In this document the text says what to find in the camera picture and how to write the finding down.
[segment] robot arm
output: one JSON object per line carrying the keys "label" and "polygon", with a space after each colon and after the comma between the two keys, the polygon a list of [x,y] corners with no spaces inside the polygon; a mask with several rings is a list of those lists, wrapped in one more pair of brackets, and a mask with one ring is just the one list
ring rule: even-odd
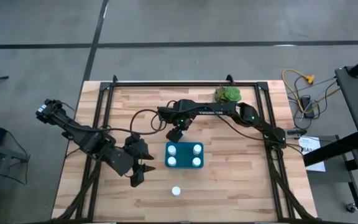
{"label": "robot arm", "polygon": [[97,161],[103,161],[120,176],[126,174],[131,168],[131,186],[136,187],[144,181],[144,172],[154,170],[145,164],[139,164],[139,159],[154,159],[148,150],[147,144],[138,134],[129,136],[125,145],[116,147],[116,140],[105,131],[83,126],[66,115],[58,100],[45,100],[36,112],[37,118],[51,125],[57,125],[65,130],[62,135],[72,139],[80,149]]}
{"label": "robot arm", "polygon": [[168,124],[174,128],[168,132],[167,138],[172,142],[178,142],[197,115],[224,115],[229,116],[234,122],[243,127],[254,127],[264,134],[267,139],[276,142],[273,146],[283,149],[286,144],[285,131],[274,128],[261,119],[254,107],[246,103],[196,103],[192,100],[179,100],[172,108],[158,107],[158,113]]}

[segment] table leg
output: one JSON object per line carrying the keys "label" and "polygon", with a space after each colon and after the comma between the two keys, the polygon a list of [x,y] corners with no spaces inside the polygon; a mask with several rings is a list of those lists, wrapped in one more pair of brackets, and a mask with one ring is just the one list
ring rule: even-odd
{"label": "table leg", "polygon": [[350,152],[353,149],[358,149],[358,132],[316,149],[313,152],[307,153],[303,157],[303,161],[305,166],[310,166],[315,163],[325,161],[334,156],[339,156],[341,154]]}

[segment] green object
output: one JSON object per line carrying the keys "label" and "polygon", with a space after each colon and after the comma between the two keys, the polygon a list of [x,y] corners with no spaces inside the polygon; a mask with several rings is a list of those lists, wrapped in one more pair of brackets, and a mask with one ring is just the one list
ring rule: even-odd
{"label": "green object", "polygon": [[214,93],[214,99],[216,102],[238,102],[241,100],[240,90],[234,86],[219,87]]}

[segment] gray floor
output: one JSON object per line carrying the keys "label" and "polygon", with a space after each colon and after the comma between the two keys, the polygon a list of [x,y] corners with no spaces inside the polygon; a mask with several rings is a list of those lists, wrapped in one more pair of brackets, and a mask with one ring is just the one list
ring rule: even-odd
{"label": "gray floor", "polygon": [[[0,44],[91,43],[101,4],[1,0]],[[358,0],[110,0],[100,42],[278,40],[358,40]],[[32,155],[29,184],[7,182],[0,196],[0,223],[50,217],[67,141],[59,128],[38,121],[35,111],[46,98],[76,106],[89,52],[0,50],[0,76],[10,76],[0,82],[0,126]],[[283,69],[294,68],[316,75],[319,82],[357,62],[358,45],[99,49],[90,80],[111,80],[113,74],[120,80],[221,80],[227,74],[237,80],[279,80]],[[295,78],[288,74],[289,83]],[[302,93],[316,98],[328,85]],[[339,92],[309,133],[346,136],[355,130]],[[23,174],[22,167],[11,175]],[[311,188],[319,217],[358,223],[358,212],[344,211],[344,204],[352,202],[347,184]]]}

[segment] wooden table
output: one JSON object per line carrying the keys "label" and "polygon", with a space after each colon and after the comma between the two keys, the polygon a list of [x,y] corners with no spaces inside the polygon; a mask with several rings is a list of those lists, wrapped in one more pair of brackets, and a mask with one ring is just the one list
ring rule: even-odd
{"label": "wooden table", "polygon": [[[85,82],[76,114],[77,122],[92,126],[100,82]],[[282,81],[268,81],[278,127],[292,128],[293,120]],[[239,87],[242,101],[257,107],[254,89]],[[124,87],[114,88],[109,124],[129,128],[133,114],[141,109],[155,110],[170,100],[212,101],[214,87]],[[140,114],[136,131],[151,131],[152,113]],[[244,134],[261,138],[254,128],[243,128],[227,119]],[[244,138],[215,116],[198,116],[181,141],[204,144],[204,167],[200,170],[167,169],[164,165],[166,133],[144,136],[154,161],[145,161],[156,170],[145,174],[145,182],[132,188],[129,179],[119,177],[103,163],[94,213],[96,222],[250,222],[277,221],[272,188],[262,141]],[[110,132],[122,146],[127,133]],[[68,152],[77,148],[70,143]],[[81,185],[85,154],[73,153],[64,163],[52,217],[67,208]],[[316,216],[313,197],[302,157],[289,147],[284,150],[290,188],[309,213]],[[174,197],[173,186],[182,193]],[[280,192],[286,212],[283,193]],[[85,203],[88,209],[89,197]]]}

